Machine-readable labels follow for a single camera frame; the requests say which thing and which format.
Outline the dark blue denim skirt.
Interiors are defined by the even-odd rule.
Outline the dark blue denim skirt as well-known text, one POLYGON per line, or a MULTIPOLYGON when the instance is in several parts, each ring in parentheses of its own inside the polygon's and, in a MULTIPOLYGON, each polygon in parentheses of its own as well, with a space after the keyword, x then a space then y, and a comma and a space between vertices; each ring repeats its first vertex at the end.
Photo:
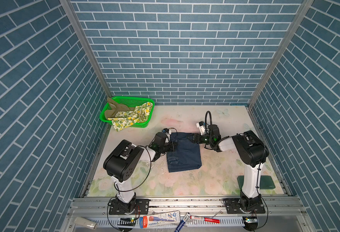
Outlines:
POLYGON ((199 169, 202 166, 200 145, 191 141, 192 133, 176 132, 170 135, 170 141, 175 142, 174 152, 167 152, 169 173, 199 169))

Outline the yellow lemon print skirt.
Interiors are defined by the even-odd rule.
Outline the yellow lemon print skirt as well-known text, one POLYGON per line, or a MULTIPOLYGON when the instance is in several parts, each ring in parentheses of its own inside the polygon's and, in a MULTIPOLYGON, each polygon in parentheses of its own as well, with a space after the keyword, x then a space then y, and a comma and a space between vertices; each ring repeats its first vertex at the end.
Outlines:
POLYGON ((121 131, 136 123, 144 123, 149 119, 153 104, 146 102, 136 106, 134 111, 120 111, 114 118, 108 118, 116 131, 121 131))

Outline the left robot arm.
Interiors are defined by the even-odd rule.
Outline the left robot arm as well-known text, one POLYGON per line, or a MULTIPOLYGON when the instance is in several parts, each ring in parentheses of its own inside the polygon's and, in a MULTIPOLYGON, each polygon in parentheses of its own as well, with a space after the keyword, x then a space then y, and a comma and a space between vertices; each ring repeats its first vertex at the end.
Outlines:
POLYGON ((135 203, 135 188, 132 187, 130 177, 139 160, 153 163, 167 152, 175 151, 176 144, 170 141, 172 133, 171 129, 163 129, 156 133, 148 146, 136 146, 128 140, 122 140, 106 158, 103 168, 114 181, 114 187, 118 191, 116 198, 120 204, 132 206, 135 203))

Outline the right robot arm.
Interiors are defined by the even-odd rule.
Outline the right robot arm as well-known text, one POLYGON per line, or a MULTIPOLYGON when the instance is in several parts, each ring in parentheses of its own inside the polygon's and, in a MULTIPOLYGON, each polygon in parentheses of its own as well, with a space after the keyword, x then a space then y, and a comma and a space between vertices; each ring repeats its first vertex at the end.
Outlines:
POLYGON ((262 168, 269 155, 269 151, 262 140, 252 130, 234 136, 222 137, 217 125, 198 125, 198 128, 200 133, 194 133, 187 137, 192 143, 205 144, 209 146, 209 149, 216 152, 237 150, 244 163, 244 181, 240 192, 240 205, 245 210, 260 205, 262 168))

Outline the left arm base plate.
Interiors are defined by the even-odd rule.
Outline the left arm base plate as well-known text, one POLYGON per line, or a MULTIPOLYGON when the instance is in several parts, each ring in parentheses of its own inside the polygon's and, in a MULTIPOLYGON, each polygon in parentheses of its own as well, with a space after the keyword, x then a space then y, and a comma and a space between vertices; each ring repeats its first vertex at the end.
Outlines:
POLYGON ((109 215, 134 214, 147 215, 149 210, 149 199, 132 199, 129 203, 125 203, 118 198, 114 198, 109 204, 109 215))

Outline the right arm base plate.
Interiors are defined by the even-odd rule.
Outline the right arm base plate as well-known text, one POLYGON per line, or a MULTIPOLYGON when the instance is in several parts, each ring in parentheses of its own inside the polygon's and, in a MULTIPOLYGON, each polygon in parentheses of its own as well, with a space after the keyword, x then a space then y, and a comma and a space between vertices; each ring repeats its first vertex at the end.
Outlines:
POLYGON ((261 198, 225 198, 222 203, 226 207, 227 214, 264 214, 266 212, 261 198))

